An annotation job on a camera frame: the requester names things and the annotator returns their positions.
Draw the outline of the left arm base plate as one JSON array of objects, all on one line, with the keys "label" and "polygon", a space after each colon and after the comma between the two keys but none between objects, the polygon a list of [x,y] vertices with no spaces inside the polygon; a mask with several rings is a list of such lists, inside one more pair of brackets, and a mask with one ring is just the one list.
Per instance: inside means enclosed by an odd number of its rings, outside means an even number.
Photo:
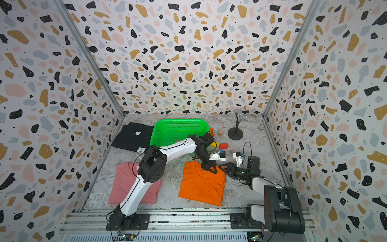
[{"label": "left arm base plate", "polygon": [[112,214],[106,225],[107,231],[146,231],[148,229],[150,214],[135,213],[130,216]]}]

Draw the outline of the orange t-shirt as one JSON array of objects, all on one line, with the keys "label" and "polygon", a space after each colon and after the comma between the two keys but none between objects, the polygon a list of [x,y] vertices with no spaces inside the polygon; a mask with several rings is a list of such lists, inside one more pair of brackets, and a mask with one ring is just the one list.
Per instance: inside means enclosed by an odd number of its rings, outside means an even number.
[{"label": "orange t-shirt", "polygon": [[183,170],[179,197],[215,206],[221,206],[226,175],[223,171],[203,170],[197,161],[187,162]]}]

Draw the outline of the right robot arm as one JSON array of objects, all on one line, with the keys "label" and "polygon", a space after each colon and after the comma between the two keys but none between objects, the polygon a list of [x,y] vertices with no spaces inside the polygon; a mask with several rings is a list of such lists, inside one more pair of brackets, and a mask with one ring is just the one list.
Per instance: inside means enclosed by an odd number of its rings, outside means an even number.
[{"label": "right robot arm", "polygon": [[302,235],[305,232],[306,224],[296,189],[261,176],[258,157],[249,156],[246,168],[232,162],[218,168],[264,196],[263,205],[248,204],[243,213],[230,214],[232,229],[262,229],[282,235]]}]

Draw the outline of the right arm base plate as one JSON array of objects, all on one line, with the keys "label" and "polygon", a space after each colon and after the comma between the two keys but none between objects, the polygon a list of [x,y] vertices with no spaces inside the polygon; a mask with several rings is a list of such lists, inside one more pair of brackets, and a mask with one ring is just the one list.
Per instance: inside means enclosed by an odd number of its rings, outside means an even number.
[{"label": "right arm base plate", "polygon": [[261,221],[253,220],[245,213],[230,214],[231,229],[266,229]]}]

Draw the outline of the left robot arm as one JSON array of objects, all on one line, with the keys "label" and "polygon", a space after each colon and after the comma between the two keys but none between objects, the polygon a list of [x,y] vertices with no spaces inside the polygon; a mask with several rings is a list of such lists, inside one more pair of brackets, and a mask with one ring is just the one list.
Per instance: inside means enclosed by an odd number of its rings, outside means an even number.
[{"label": "left robot arm", "polygon": [[150,186],[163,177],[167,163],[186,154],[194,153],[202,162],[203,170],[216,174],[216,161],[210,159],[207,151],[214,142],[214,137],[207,132],[203,136],[189,135],[186,139],[169,146],[152,145],[139,163],[138,174],[131,190],[116,206],[114,214],[124,218],[134,215]]}]

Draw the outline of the green plastic basket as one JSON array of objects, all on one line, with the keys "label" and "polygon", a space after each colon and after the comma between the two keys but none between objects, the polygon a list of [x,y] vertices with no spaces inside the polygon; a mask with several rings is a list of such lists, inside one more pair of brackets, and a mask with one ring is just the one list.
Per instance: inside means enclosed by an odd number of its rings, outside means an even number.
[{"label": "green plastic basket", "polygon": [[214,142],[213,135],[209,132],[209,124],[205,120],[198,119],[169,119],[162,120],[155,124],[151,136],[148,151],[158,147],[165,151],[167,146],[182,149],[180,155],[194,153],[195,148],[190,148],[190,144],[195,144],[188,140],[190,135],[196,135],[199,140],[203,140],[206,147]]}]

